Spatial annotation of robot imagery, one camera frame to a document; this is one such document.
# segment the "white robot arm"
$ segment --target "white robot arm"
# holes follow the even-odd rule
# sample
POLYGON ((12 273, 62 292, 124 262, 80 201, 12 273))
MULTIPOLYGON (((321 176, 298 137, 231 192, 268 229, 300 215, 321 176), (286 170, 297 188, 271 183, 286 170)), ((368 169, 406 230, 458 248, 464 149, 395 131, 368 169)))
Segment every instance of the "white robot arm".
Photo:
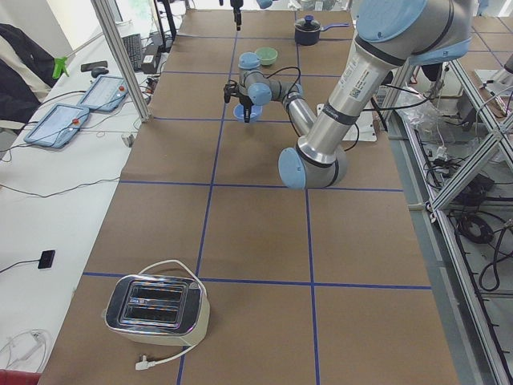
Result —
POLYGON ((280 101, 301 133, 295 148, 280 155, 279 170, 290 188, 336 184, 347 170, 341 141, 388 72, 411 65, 442 63, 468 51, 472 0, 364 0, 357 17, 355 53, 324 109, 316 117, 301 87, 265 78, 254 54, 240 57, 240 83, 228 84, 225 101, 239 97, 247 121, 252 105, 280 101))

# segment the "saucepan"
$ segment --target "saucepan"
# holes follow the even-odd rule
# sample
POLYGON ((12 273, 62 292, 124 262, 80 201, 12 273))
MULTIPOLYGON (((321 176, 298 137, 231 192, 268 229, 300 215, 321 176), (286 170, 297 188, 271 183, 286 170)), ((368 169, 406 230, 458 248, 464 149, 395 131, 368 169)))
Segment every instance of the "saucepan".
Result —
POLYGON ((348 27, 347 22, 340 22, 321 26, 321 24, 313 18, 311 14, 307 14, 305 18, 300 18, 294 23, 296 29, 294 33, 294 40, 297 44, 302 46, 312 46, 319 41, 321 32, 335 27, 348 27))

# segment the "keyboard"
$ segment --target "keyboard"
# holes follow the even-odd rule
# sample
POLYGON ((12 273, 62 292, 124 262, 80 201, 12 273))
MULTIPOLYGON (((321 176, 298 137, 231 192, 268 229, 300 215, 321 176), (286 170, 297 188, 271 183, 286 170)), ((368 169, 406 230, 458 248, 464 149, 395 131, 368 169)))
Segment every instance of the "keyboard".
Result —
POLYGON ((141 62, 143 59, 143 47, 141 45, 140 34, 130 34, 122 37, 123 44, 127 49, 128 58, 134 71, 141 71, 141 62))

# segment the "blue bowl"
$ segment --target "blue bowl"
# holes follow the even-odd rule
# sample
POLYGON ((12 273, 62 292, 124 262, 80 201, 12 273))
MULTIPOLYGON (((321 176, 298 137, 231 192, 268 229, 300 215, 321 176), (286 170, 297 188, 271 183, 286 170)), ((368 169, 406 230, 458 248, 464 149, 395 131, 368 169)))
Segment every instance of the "blue bowl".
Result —
MULTIPOLYGON (((242 104, 237 104, 235 108, 233 108, 233 115, 240 122, 244 122, 244 107, 242 104)), ((249 122, 255 122, 262 115, 262 106, 252 106, 251 107, 251 115, 249 117, 249 122)))

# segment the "pot handle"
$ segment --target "pot handle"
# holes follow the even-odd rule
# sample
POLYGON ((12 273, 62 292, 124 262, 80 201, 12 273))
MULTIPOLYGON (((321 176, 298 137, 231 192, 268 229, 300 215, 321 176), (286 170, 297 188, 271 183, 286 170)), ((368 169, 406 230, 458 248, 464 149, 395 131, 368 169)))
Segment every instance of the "pot handle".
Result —
POLYGON ((327 26, 323 26, 321 28, 321 32, 324 32, 325 30, 328 30, 329 28, 335 28, 335 27, 348 27, 350 24, 348 22, 335 22, 334 24, 328 24, 327 26))

